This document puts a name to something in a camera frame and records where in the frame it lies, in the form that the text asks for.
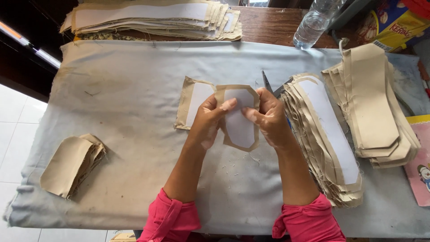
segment shirt cuff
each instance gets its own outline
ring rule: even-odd
[[[291,241],[346,241],[327,198],[320,195],[309,205],[283,205],[275,220],[272,237],[282,238],[288,232]]]
[[[169,199],[163,189],[149,205],[148,220],[138,242],[161,240],[185,242],[192,230],[201,228],[194,202]]]

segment floor tile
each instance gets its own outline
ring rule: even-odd
[[[42,229],[39,242],[104,242],[106,230]]]
[[[21,183],[21,170],[28,158],[38,124],[17,124],[0,166],[0,182]]]
[[[27,96],[0,85],[0,122],[18,122]]]
[[[119,233],[132,233],[133,230],[108,230],[106,236],[106,242],[109,242],[115,235]]]
[[[22,109],[18,123],[38,124],[46,111],[47,103],[28,97]]]
[[[8,202],[12,200],[19,184],[0,183],[0,208],[4,210]],[[37,242],[39,240],[40,229],[29,229],[19,227],[7,227],[7,223],[0,220],[0,241],[25,241]]]
[[[2,123],[0,122],[0,165],[3,157],[6,154],[7,147],[12,139],[13,131],[15,130],[16,123]]]

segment barcode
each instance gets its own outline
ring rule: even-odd
[[[381,48],[387,52],[392,50],[392,47],[389,47],[388,45],[384,45],[383,43],[381,43],[377,40],[373,41],[372,43],[374,43],[376,46],[378,46],[379,48]]]

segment person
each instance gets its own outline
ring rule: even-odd
[[[288,232],[293,242],[346,241],[332,215],[330,202],[309,173],[283,105],[265,88],[256,92],[260,110],[245,107],[242,114],[259,126],[278,156],[284,205],[274,222],[272,237],[282,238]],[[217,108],[212,95],[199,107],[172,173],[149,206],[148,220],[137,242],[196,241],[190,233],[201,228],[194,200],[203,159],[214,143],[218,121],[236,104],[233,98]]]

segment hand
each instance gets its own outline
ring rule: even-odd
[[[218,121],[231,111],[236,104],[236,98],[232,98],[217,108],[215,94],[208,97],[197,110],[187,141],[200,144],[206,150],[211,148],[219,129]]]
[[[292,132],[282,103],[266,88],[261,87],[255,91],[260,96],[260,112],[245,107],[242,109],[242,114],[260,127],[261,133],[271,147],[286,148],[291,140]]]

